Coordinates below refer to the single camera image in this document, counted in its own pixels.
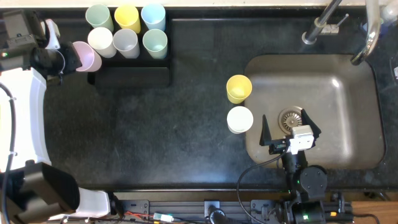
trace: black countertop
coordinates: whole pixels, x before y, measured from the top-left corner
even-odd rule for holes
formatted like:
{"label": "black countertop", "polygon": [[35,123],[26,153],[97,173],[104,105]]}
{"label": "black countertop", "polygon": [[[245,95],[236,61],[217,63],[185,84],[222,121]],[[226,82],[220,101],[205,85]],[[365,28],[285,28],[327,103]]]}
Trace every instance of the black countertop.
{"label": "black countertop", "polygon": [[[58,24],[62,40],[86,41],[84,9],[40,10]],[[232,134],[226,115],[229,77],[263,54],[354,54],[365,43],[363,8],[339,9],[349,19],[336,36],[304,45],[301,35],[321,9],[168,9],[172,83],[168,88],[96,89],[87,74],[48,87],[45,140],[53,166],[90,189],[233,189],[254,165],[243,134]],[[6,34],[0,34],[5,40]],[[398,188],[398,29],[377,44],[368,62],[375,72],[386,155],[369,170],[328,170],[329,190]],[[284,171],[259,168],[242,188],[281,190]]]}

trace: pink cup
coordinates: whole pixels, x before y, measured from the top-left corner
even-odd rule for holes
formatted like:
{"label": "pink cup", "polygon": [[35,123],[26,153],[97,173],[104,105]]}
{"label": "pink cup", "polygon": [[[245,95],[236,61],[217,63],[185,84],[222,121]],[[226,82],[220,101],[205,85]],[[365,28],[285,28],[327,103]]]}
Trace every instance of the pink cup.
{"label": "pink cup", "polygon": [[77,54],[80,57],[82,66],[76,68],[78,72],[95,72],[101,68],[102,60],[100,55],[95,52],[87,43],[83,41],[76,41],[73,43]]}

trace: stainless steel sink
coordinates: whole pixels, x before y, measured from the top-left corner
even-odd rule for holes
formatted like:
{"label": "stainless steel sink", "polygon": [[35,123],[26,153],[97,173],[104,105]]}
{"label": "stainless steel sink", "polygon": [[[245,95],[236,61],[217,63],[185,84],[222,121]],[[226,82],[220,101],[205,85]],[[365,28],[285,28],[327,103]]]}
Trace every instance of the stainless steel sink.
{"label": "stainless steel sink", "polygon": [[376,84],[367,63],[354,66],[351,55],[263,55],[252,59],[245,75],[253,84],[245,106],[254,116],[246,133],[251,158],[275,156],[259,145],[262,115],[273,139],[300,125],[304,108],[322,130],[317,146],[306,151],[309,164],[325,168],[370,169],[384,156]]}

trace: yellow cup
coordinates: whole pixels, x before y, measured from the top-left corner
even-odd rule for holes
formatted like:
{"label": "yellow cup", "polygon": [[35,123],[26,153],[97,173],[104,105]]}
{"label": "yellow cup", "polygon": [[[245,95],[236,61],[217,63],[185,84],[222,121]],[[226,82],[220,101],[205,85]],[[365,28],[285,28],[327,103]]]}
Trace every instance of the yellow cup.
{"label": "yellow cup", "polygon": [[123,29],[131,29],[136,34],[139,34],[141,31],[138,10],[132,5],[127,4],[118,7],[114,12],[114,19]]}
{"label": "yellow cup", "polygon": [[226,93],[231,103],[242,103],[251,93],[250,79],[244,75],[234,75],[226,83]]}

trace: black tray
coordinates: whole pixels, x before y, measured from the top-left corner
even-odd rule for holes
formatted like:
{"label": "black tray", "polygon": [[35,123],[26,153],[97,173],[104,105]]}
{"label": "black tray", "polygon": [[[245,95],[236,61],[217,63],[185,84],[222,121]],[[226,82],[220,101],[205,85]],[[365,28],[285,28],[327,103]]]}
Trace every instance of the black tray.
{"label": "black tray", "polygon": [[[119,24],[114,19],[115,8],[110,8],[113,20],[113,34],[120,30]],[[145,22],[141,18],[141,31],[138,36],[140,54],[138,58],[123,57],[119,52],[112,58],[102,59],[102,66],[96,72],[89,72],[88,83],[97,88],[129,88],[129,87],[167,87],[170,85],[171,66],[171,41],[170,22],[166,13],[167,56],[164,59],[153,59],[142,44],[142,38],[148,31]]]}

